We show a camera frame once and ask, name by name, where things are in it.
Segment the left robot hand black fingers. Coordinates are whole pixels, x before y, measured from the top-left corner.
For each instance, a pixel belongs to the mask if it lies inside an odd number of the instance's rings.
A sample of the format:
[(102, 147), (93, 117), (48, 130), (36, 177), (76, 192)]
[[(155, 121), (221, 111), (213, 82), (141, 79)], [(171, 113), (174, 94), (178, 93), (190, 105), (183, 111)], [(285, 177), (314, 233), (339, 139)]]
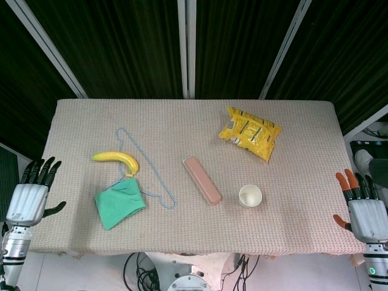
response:
[(61, 201), (55, 207), (46, 208), (48, 195), (61, 163), (51, 157), (28, 164), (13, 191), (6, 215), (7, 222), (16, 226), (33, 227), (43, 218), (55, 215), (65, 207), (66, 202)]

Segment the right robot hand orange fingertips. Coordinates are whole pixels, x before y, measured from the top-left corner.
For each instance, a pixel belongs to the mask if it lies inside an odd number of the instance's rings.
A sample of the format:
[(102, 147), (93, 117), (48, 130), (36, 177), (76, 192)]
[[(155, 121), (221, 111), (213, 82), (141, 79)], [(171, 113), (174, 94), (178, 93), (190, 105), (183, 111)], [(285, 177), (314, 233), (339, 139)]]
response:
[(349, 222), (334, 214), (334, 221), (362, 243), (387, 242), (387, 208), (369, 175), (345, 169), (335, 175), (349, 212)]

